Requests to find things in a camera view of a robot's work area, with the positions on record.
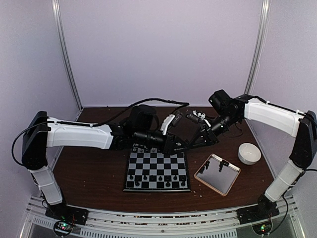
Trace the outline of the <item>black white chess board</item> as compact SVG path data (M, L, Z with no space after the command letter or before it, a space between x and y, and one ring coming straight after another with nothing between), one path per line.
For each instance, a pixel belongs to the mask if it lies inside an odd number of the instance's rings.
M156 181L150 181L150 176L156 176ZM186 176L185 186L181 186L182 181L179 176ZM166 182L170 181L171 186L166 187ZM134 144L127 160L125 182L123 191L126 192L190 192L190 178L186 154L183 152L174 155L165 155L156 148L150 150L144 146Z

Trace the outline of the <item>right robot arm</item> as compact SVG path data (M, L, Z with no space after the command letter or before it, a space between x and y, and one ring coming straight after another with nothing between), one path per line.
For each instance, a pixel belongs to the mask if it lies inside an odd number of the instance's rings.
M295 142L293 137L256 121L244 121L240 127L244 133L238 138L234 137L238 130L232 128L220 137L218 144L188 152L192 191L185 207L189 210L204 211L255 204L286 165ZM253 143L261 149L262 158L255 165L244 165L238 159L238 147L244 142ZM194 179L194 173L212 153L241 168L241 173L227 196L218 194Z

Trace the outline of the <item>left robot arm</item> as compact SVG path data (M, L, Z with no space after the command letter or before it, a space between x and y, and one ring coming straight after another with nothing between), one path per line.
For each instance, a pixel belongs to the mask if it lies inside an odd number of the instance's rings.
M62 121L50 118L45 111L40 111L23 133L21 162L45 196L48 208L60 220L67 220L71 216L71 209L48 165L48 147L79 146L123 150L139 144L147 149L156 148L166 155L174 155L189 148L181 138L168 133L168 127L176 118L176 114L170 114L160 129L151 130L157 115L155 108L148 105L133 106L129 117L120 123Z

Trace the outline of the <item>black chess pieces pile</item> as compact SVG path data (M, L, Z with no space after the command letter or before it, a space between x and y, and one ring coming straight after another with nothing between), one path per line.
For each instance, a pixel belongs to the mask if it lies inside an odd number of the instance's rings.
M228 167L229 163L225 160L217 161L217 160L208 160L204 163L203 167L200 169L200 173L207 173L213 171L221 172L223 167Z

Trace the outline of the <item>wooden metal tray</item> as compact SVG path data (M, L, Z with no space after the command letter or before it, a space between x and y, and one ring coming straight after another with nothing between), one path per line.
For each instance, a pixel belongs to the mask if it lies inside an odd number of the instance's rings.
M222 161L225 159L217 156L216 154L210 154L209 157L204 161L204 163L208 160ZM203 185L217 192L221 196L226 196L237 180L241 169L234 164L228 162L229 166L223 167L221 172L213 171L201 174L200 169L203 167L204 163L195 172L194 178Z

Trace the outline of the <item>white bowl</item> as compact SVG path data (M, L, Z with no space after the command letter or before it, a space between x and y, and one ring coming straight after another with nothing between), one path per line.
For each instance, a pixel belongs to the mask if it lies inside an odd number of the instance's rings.
M238 148L238 158L245 165L254 165L261 159L260 149L251 143L243 143Z

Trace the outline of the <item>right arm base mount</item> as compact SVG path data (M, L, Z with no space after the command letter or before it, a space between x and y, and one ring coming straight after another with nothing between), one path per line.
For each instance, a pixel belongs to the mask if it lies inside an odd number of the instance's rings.
M269 219L270 215L274 217L280 214L278 208L273 208L269 211L260 211L258 205L240 208L236 213L241 225Z

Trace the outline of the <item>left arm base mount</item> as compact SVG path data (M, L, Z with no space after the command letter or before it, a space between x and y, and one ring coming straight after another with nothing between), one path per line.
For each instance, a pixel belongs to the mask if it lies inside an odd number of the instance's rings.
M71 224L85 225L89 211L70 206L51 206L47 208L45 215L56 220L66 221Z

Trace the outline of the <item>right aluminium frame post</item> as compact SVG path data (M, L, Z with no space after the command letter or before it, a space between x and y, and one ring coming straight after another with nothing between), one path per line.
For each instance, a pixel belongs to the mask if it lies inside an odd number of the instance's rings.
M260 21L258 26L258 33L254 48L254 53L251 61L251 66L245 86L244 93L251 94L255 85L258 70L260 69L260 57L264 49L265 38L267 33L267 25L269 20L270 0L263 0L260 14Z

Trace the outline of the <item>aluminium frame post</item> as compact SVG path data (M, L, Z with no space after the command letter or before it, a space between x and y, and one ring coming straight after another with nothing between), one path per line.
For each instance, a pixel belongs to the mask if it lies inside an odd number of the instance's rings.
M260 57L264 49L265 38L267 33L267 25L269 20L270 0L263 0L260 14L260 21L258 26L258 33L254 48L254 53L251 61L251 66L245 86L244 93L251 94L255 85L258 70L260 69Z
M62 52L62 59L63 59L65 71L66 71L66 76L70 84L70 89L74 97L74 100L76 102L77 108L78 110L82 110L83 106L82 106L79 92L75 83L75 79L74 79L74 75L73 75L73 71L72 71L72 67L70 63L70 58L69 58L69 54L67 50L59 0L52 0L52 7L53 7L53 16L54 16L54 20L55 20L55 24L57 28L57 34L59 38L59 44L60 44L60 48Z

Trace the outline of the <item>front aluminium rail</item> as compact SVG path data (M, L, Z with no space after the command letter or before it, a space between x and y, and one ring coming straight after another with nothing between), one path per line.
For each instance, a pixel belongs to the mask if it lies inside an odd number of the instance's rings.
M270 238L306 238L292 196L277 203L279 215L242 224L237 207L180 213L131 213L88 209L86 223L69 238L261 238L262 224L273 225Z

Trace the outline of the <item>left aluminium frame post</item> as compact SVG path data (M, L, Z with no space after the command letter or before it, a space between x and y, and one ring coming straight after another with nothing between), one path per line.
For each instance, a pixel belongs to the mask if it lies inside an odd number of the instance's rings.
M72 71L72 67L70 63L70 58L69 58L69 54L67 50L59 0L52 0L52 7L53 7L53 16L54 16L54 20L55 20L55 24L57 28L57 34L59 38L59 44L60 44L60 48L62 52L62 59L63 59L65 71L66 71L66 76L70 84L70 89L74 97L74 100L76 102L77 108L78 110L82 110L83 106L82 106L79 92L75 83L75 79L74 79L74 75L73 75L73 71Z

